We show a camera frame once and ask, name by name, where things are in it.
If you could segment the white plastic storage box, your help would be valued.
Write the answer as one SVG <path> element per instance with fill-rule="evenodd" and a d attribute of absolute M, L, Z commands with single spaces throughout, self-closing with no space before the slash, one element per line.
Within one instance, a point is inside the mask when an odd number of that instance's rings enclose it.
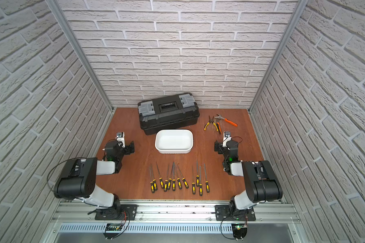
<path fill-rule="evenodd" d="M 193 145 L 193 133 L 189 130 L 161 130 L 156 135 L 155 148 L 161 154 L 186 154 Z"/>

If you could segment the right control circuit board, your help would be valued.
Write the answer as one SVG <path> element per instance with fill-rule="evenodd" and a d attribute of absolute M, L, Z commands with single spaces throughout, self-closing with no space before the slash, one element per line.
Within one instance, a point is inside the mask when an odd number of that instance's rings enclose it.
<path fill-rule="evenodd" d="M 235 239 L 243 240 L 248 232 L 247 225 L 244 224 L 232 224 L 232 234 Z"/>

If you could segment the black plastic toolbox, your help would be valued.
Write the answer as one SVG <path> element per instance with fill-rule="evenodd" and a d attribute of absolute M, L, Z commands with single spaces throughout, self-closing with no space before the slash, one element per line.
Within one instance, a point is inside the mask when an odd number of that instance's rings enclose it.
<path fill-rule="evenodd" d="M 197 123 L 199 107 L 191 93 L 181 93 L 137 104 L 140 127 L 146 135 Z"/>

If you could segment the left control circuit board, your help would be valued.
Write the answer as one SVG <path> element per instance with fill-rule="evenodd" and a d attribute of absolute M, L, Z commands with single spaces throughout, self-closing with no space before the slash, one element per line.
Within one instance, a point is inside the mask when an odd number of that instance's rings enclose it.
<path fill-rule="evenodd" d="M 112 240 L 116 237 L 118 237 L 125 229 L 124 225 L 121 225 L 120 223 L 108 223 L 105 227 L 105 231 L 103 235 L 107 240 Z"/>

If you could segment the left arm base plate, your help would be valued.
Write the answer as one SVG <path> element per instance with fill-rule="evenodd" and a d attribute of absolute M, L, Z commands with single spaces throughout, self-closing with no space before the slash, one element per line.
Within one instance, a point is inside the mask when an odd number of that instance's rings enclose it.
<path fill-rule="evenodd" d="M 106 209 L 97 209 L 95 220 L 134 220 L 138 205 L 121 205 Z"/>

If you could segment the control circuit board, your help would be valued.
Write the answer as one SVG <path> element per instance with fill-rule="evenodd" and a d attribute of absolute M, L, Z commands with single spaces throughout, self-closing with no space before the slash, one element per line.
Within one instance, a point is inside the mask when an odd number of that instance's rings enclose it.
<path fill-rule="evenodd" d="M 243 240 L 248 232 L 247 225 L 244 224 L 232 224 L 232 234 L 235 239 Z"/>
<path fill-rule="evenodd" d="M 124 225 L 121 225 L 120 223 L 108 223 L 105 227 L 105 231 L 103 235 L 107 240 L 112 240 L 116 237 L 118 237 L 125 229 Z"/>

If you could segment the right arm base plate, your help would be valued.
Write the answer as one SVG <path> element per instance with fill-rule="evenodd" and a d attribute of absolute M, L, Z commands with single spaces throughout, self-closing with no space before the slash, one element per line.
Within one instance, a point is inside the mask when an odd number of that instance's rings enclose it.
<path fill-rule="evenodd" d="M 217 221 L 234 220 L 234 221 L 256 221 L 256 216 L 253 208 L 238 210 L 230 205 L 215 205 L 215 216 Z"/>

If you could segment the orange handled pliers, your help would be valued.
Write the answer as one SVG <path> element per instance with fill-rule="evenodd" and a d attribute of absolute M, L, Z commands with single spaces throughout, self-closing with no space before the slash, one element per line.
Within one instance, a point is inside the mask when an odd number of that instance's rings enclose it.
<path fill-rule="evenodd" d="M 231 124 L 231 125 L 233 125 L 233 126 L 235 126 L 235 127 L 238 127 L 238 125 L 237 125 L 235 122 L 233 122 L 233 121 L 231 121 L 231 120 L 229 120 L 229 119 L 227 119 L 227 118 L 225 118 L 225 117 L 221 116 L 220 114 L 217 114 L 217 116 L 215 116 L 215 118 L 217 118 L 217 119 L 222 119 L 222 120 L 224 120 L 225 122 L 227 122 L 227 123 L 229 123 L 229 124 Z"/>

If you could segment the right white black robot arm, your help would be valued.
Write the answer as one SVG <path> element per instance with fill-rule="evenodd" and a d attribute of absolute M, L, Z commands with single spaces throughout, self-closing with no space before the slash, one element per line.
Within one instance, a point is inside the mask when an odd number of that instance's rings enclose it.
<path fill-rule="evenodd" d="M 234 140 L 215 142 L 214 150 L 224 156 L 224 171 L 244 179 L 245 190 L 231 198 L 229 214 L 236 216 L 267 201 L 282 199 L 283 190 L 269 161 L 242 161 L 238 158 L 239 143 Z"/>

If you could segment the aluminium front rail frame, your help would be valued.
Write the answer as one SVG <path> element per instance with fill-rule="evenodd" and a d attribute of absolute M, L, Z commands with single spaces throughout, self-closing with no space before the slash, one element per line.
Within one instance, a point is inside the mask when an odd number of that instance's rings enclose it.
<path fill-rule="evenodd" d="M 220 223 L 221 212 L 216 205 L 228 208 L 226 200 L 121 200 L 122 205 L 135 205 L 129 213 L 135 214 L 134 223 Z M 79 201 L 61 202 L 53 213 L 53 223 L 96 222 L 89 214 L 94 207 Z M 248 223 L 300 224 L 292 204 L 279 201 L 254 206 L 247 216 Z"/>

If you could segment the file tool eleventh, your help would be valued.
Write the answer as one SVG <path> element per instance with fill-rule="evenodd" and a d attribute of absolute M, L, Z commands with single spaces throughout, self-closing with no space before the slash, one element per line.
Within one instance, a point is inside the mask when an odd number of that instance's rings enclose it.
<path fill-rule="evenodd" d="M 199 166 L 199 195 L 203 196 L 201 166 Z"/>

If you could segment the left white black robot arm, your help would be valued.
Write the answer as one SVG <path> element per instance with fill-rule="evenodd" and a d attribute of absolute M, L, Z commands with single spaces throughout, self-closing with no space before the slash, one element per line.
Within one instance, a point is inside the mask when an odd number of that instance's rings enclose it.
<path fill-rule="evenodd" d="M 77 199 L 101 210 L 118 208 L 119 198 L 96 185 L 96 176 L 118 174 L 124 156 L 135 152 L 134 142 L 126 145 L 122 139 L 111 140 L 105 145 L 104 152 L 102 160 L 96 157 L 67 160 L 53 187 L 54 196 Z"/>

